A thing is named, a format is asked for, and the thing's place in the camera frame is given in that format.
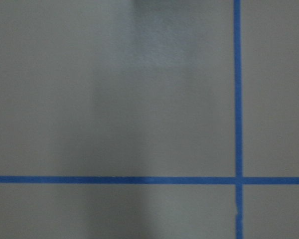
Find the blue tape grid lines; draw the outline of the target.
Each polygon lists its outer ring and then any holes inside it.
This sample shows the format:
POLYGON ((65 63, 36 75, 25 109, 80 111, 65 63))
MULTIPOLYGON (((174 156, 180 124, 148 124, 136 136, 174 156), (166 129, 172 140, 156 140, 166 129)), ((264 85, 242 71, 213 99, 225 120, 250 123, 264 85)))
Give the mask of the blue tape grid lines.
POLYGON ((0 183, 16 184, 175 184, 234 185, 235 237, 244 237, 244 185, 299 185, 299 177, 245 177, 243 162, 243 90, 241 61, 241 2, 233 1, 235 176, 234 177, 132 177, 132 176, 0 176, 0 183))

